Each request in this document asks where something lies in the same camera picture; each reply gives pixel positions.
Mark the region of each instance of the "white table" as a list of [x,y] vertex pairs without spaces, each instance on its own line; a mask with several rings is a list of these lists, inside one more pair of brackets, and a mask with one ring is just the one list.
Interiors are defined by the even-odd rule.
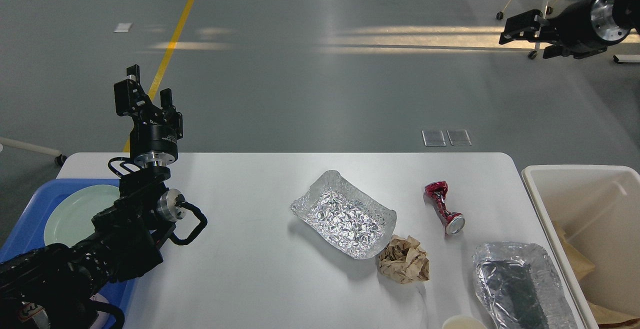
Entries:
[[[70,156],[58,178],[114,178],[121,153]],[[473,289],[475,247],[520,241],[551,248],[512,159],[503,153],[181,153],[167,186],[208,217],[190,245],[170,242],[164,263],[138,279],[128,329],[430,328],[454,315],[493,327]],[[326,170],[397,212],[395,233],[422,242],[430,280],[397,284],[375,259],[325,242],[289,206]],[[445,237],[423,188],[447,181],[447,208],[464,213]],[[185,237],[196,224],[178,223]],[[563,284],[578,326],[584,325]]]

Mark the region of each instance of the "robotic arm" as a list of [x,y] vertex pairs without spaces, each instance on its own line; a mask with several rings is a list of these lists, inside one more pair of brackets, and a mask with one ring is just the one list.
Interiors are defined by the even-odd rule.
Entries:
[[560,15],[545,19],[540,10],[507,19],[499,44],[514,40],[551,44],[542,57],[587,58],[624,40],[631,29],[640,33],[640,0],[583,0]]
[[[199,208],[164,184],[183,137],[183,116],[173,105],[171,89],[160,92],[158,108],[140,85],[140,68],[133,65],[126,74],[115,83],[114,94],[116,113],[134,122],[130,157],[107,164],[120,178],[119,199],[93,217],[94,233],[73,247],[51,244],[0,263],[2,328],[87,329],[98,311],[114,315],[112,329],[121,328],[121,309],[90,297],[107,282],[142,277],[162,263],[160,247],[167,239],[187,245],[207,225]],[[115,162],[126,174],[113,167]],[[199,224],[183,239],[174,229],[186,211]]]

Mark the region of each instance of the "white plastic bin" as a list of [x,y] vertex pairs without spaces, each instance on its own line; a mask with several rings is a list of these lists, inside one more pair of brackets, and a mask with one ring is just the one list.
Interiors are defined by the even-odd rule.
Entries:
[[[533,165],[522,177],[562,274],[589,329],[585,300],[640,316],[640,175],[610,165]],[[596,269],[576,280],[551,220]]]

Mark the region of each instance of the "gray floor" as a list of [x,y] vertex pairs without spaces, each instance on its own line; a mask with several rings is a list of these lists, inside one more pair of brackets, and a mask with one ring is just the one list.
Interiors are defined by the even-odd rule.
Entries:
[[[131,120],[112,85],[137,63],[149,88],[186,1],[1,0],[0,136],[121,151]],[[640,66],[611,60],[640,45],[528,60],[497,48],[504,1],[195,0],[161,85],[184,115],[180,150],[505,152],[518,169],[640,170]],[[113,33],[119,22],[132,30]],[[467,129],[473,146],[425,147],[423,129]],[[0,243],[56,174],[48,156],[0,153]]]

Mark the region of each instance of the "crumpled aluminum foil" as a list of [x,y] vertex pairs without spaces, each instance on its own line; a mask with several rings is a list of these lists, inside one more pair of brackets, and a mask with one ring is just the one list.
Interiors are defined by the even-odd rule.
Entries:
[[369,259],[389,244],[396,212],[346,181],[336,170],[325,171],[291,211],[329,244],[354,259]]
[[490,242],[473,255],[475,294],[498,329],[576,329],[562,283],[537,244]]

